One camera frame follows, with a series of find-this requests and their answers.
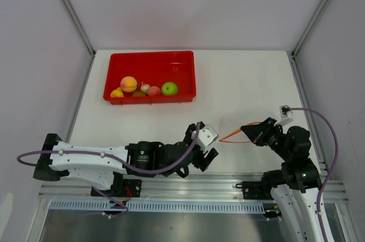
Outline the clear zip top bag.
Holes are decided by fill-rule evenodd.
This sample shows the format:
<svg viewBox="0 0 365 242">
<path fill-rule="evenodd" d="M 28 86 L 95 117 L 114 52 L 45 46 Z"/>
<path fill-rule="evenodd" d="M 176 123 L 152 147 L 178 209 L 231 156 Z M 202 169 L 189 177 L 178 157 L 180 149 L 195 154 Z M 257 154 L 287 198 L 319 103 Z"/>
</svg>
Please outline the clear zip top bag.
<svg viewBox="0 0 365 242">
<path fill-rule="evenodd" d="M 248 108 L 223 114 L 220 119 L 218 134 L 220 143 L 242 144 L 250 143 L 242 132 L 241 126 L 252 126 L 263 122 L 266 118 L 278 119 L 276 114 L 263 107 Z"/>
</svg>

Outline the green apple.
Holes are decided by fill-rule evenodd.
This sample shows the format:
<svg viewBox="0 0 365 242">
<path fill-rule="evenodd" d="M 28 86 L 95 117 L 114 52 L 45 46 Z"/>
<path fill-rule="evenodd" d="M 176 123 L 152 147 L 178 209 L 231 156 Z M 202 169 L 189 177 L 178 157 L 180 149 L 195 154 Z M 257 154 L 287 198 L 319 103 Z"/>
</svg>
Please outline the green apple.
<svg viewBox="0 0 365 242">
<path fill-rule="evenodd" d="M 166 82 L 161 87 L 161 93 L 166 96 L 177 95 L 178 91 L 177 84 L 173 82 Z"/>
</svg>

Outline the small pink peach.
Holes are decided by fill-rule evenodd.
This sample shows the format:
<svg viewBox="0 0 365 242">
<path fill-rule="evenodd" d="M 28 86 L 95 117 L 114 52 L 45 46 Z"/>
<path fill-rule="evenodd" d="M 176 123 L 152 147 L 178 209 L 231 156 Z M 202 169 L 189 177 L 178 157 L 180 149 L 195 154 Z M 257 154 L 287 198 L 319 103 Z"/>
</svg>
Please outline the small pink peach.
<svg viewBox="0 0 365 242">
<path fill-rule="evenodd" d="M 161 90 L 157 86 L 151 86 L 147 91 L 148 96 L 159 96 L 161 95 Z"/>
</svg>

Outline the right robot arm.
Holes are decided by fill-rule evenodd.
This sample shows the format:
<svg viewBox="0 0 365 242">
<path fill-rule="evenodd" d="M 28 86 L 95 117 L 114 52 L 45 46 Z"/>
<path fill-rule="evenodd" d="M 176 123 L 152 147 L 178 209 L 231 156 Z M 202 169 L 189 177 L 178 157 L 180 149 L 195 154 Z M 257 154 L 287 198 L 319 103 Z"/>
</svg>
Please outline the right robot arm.
<svg viewBox="0 0 365 242">
<path fill-rule="evenodd" d="M 309 157 L 309 131 L 291 126 L 284 132 L 273 118 L 241 126 L 241 131 L 254 145 L 269 147 L 283 160 L 280 169 L 264 172 L 260 181 L 236 184 L 244 199 L 273 199 L 294 241 L 333 241 L 323 203 L 324 184 Z"/>
</svg>

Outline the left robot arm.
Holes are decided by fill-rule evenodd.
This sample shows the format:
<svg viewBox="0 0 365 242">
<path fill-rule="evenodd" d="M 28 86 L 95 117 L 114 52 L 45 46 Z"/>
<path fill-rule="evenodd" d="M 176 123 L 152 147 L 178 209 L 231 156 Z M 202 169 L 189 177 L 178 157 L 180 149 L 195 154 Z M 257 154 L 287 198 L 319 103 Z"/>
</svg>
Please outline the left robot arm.
<svg viewBox="0 0 365 242">
<path fill-rule="evenodd" d="M 173 144 L 140 141 L 119 147 L 83 147 L 47 134 L 33 177 L 44 182 L 81 180 L 111 196 L 124 189 L 123 176 L 153 178 L 189 175 L 189 166 L 204 172 L 218 152 L 210 145 L 216 131 L 203 122 L 191 124 L 182 141 Z"/>
</svg>

